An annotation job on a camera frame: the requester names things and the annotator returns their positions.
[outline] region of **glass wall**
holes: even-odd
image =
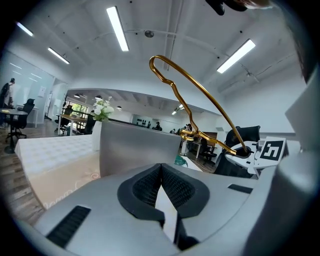
[[[27,99],[34,99],[38,108],[37,123],[42,124],[45,117],[45,105],[55,78],[18,56],[3,51],[0,63],[0,88],[10,79],[15,79],[13,86],[13,106],[23,105]],[[28,123],[34,122],[34,111],[28,116]]]

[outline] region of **flower arrangement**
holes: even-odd
[[[103,100],[102,98],[97,98],[96,102],[93,104],[95,106],[93,119],[99,122],[102,122],[104,119],[108,119],[110,114],[112,114],[115,110],[112,106],[110,106],[110,99]]]

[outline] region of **wooden floor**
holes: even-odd
[[[54,137],[56,124],[48,119],[37,128],[22,129],[28,138]],[[10,144],[5,142],[8,128],[0,129],[0,182],[1,195],[7,203],[12,215],[33,225],[45,211],[34,197],[25,177],[22,165],[16,154],[6,154],[4,148]]]

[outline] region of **gray plastic panel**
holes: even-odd
[[[130,124],[102,123],[100,139],[100,175],[123,173],[155,164],[173,164],[181,137]]]
[[[157,221],[135,218],[118,201],[119,185],[151,166],[88,183],[46,211],[34,227],[46,236],[79,205],[91,212],[65,248],[74,254],[167,256],[179,252]]]
[[[189,168],[170,165],[195,179],[202,181],[210,190],[210,198],[197,217],[182,219],[188,236],[200,242],[224,226],[240,209],[249,194],[228,188],[236,184],[254,188],[257,180],[211,174]]]

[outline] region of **smoke detector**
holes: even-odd
[[[146,30],[144,32],[144,35],[147,37],[147,38],[153,38],[155,33],[153,33],[151,30]]]

